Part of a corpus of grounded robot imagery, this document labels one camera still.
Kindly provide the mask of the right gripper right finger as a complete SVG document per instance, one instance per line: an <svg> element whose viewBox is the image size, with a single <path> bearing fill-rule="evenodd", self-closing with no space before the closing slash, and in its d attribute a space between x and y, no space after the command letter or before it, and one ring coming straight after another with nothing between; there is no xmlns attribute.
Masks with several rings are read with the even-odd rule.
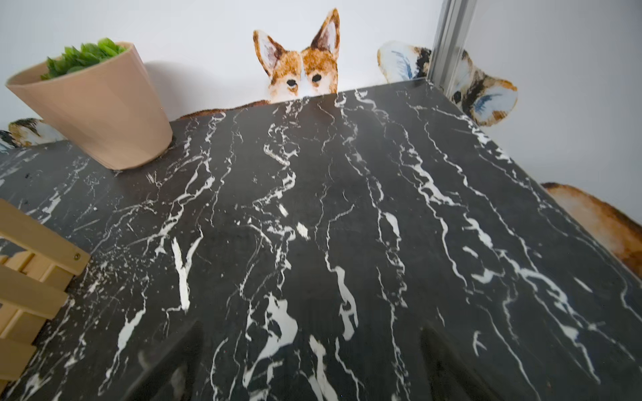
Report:
<svg viewBox="0 0 642 401"><path fill-rule="evenodd" d="M433 400L501 400L439 330L421 328L421 352Z"/></svg>

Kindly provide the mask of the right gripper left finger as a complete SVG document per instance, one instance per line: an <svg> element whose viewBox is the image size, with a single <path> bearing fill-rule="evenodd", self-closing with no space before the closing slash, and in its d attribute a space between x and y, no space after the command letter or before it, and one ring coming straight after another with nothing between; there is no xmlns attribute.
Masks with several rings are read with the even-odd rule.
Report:
<svg viewBox="0 0 642 401"><path fill-rule="evenodd" d="M120 391L120 400L152 400L180 373L178 400L191 400L203 350L203 327L198 320L186 323L157 349L147 366L134 373Z"/></svg>

